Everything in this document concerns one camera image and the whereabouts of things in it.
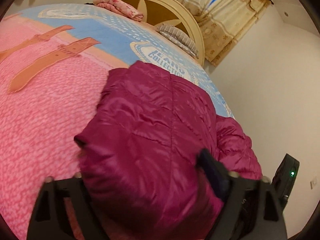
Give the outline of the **blue pink printed bedspread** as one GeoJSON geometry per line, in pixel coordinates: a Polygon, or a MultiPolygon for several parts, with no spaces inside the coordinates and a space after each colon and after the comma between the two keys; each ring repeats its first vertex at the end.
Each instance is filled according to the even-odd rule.
{"type": "Polygon", "coordinates": [[[73,138],[95,114],[110,70],[150,62],[204,89],[232,116],[202,66],[152,26],[81,4],[25,9],[1,21],[1,215],[25,239],[48,176],[78,171],[73,138]]]}

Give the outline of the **striped pillow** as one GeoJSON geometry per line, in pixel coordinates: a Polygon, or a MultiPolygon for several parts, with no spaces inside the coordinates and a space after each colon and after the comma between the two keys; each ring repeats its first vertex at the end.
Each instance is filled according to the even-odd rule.
{"type": "Polygon", "coordinates": [[[181,29],[178,29],[169,24],[162,24],[158,26],[156,30],[163,37],[181,48],[193,58],[199,58],[199,50],[195,42],[181,29]]]}

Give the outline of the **magenta puffer down jacket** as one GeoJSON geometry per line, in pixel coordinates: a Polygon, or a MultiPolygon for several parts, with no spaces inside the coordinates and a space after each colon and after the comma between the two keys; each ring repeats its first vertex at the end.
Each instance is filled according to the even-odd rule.
{"type": "Polygon", "coordinates": [[[150,63],[109,72],[97,112],[74,138],[99,209],[140,239],[203,239],[223,203],[196,167],[201,150],[262,177],[250,137],[200,87],[150,63]]]}

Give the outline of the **beige curtain by headboard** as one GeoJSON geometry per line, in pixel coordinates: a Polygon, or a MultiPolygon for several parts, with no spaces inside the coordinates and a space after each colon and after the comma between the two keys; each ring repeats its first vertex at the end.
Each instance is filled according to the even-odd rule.
{"type": "Polygon", "coordinates": [[[218,66],[264,14],[270,0],[177,0],[201,30],[205,58],[218,66]]]}

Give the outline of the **folded pink floral blanket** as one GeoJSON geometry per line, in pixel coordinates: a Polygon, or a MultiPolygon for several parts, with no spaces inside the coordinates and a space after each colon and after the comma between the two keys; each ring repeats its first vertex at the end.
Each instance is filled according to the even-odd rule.
{"type": "Polygon", "coordinates": [[[93,5],[141,22],[144,14],[122,0],[94,0],[93,5]]]}

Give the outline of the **cream wooden headboard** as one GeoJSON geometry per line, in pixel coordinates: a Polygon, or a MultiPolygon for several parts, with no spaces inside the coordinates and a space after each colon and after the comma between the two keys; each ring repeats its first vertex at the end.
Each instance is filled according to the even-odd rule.
{"type": "Polygon", "coordinates": [[[122,0],[143,13],[143,22],[155,28],[169,24],[181,29],[194,42],[199,51],[196,59],[204,65],[204,41],[201,30],[193,15],[176,0],[122,0]]]}

